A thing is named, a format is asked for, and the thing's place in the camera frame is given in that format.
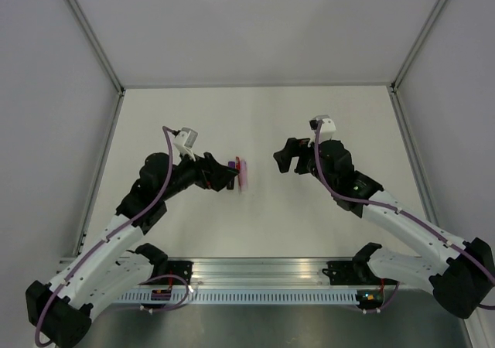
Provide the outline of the black purple-tip marker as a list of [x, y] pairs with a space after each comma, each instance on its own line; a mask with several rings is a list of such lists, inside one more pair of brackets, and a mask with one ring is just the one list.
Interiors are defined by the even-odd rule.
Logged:
[[[236, 162], [235, 161], [229, 161], [227, 163], [227, 166], [229, 167], [229, 169], [237, 169], [237, 165], [236, 165]], [[231, 176], [231, 179], [230, 179], [229, 183], [226, 186], [226, 189], [227, 190], [233, 190], [234, 189], [236, 177], [237, 177], [236, 175]]]

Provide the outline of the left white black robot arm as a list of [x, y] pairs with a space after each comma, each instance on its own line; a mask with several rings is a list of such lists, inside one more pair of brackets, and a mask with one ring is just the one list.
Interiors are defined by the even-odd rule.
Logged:
[[[26, 289], [36, 346], [74, 347], [94, 320], [127, 290], [145, 281], [153, 285], [164, 282], [167, 254], [152, 244], [138, 242], [165, 215], [167, 200], [190, 186], [220, 192], [238, 173], [209, 152], [184, 155], [177, 165], [163, 152], [147, 157], [99, 238], [50, 281], [34, 281]], [[132, 245], [138, 246], [130, 260], [120, 262]]]

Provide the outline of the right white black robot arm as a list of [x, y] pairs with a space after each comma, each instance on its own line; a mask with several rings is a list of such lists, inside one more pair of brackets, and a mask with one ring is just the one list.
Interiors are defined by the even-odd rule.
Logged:
[[340, 208], [375, 223], [415, 252], [410, 256], [366, 244], [352, 259], [358, 282], [370, 285], [382, 279], [420, 289], [461, 319], [481, 307], [493, 289], [494, 259], [488, 243], [464, 240], [409, 213], [380, 183], [354, 168], [342, 142], [289, 138], [273, 157], [282, 173], [295, 159], [295, 173], [314, 176]]

